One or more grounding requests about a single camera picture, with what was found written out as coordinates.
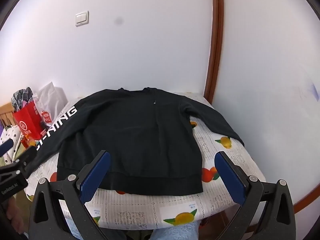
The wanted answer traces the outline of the person's left hand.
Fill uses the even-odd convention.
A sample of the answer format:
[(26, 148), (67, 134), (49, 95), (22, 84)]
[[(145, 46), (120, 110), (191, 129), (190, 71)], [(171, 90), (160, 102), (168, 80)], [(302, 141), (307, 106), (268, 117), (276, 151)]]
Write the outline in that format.
[(8, 220), (11, 221), (11, 226), (15, 229), (15, 231), (19, 234), (23, 234), (24, 233), (23, 217), (21, 215), (20, 208), (16, 204), (15, 197), (11, 197), (8, 200), (6, 215)]

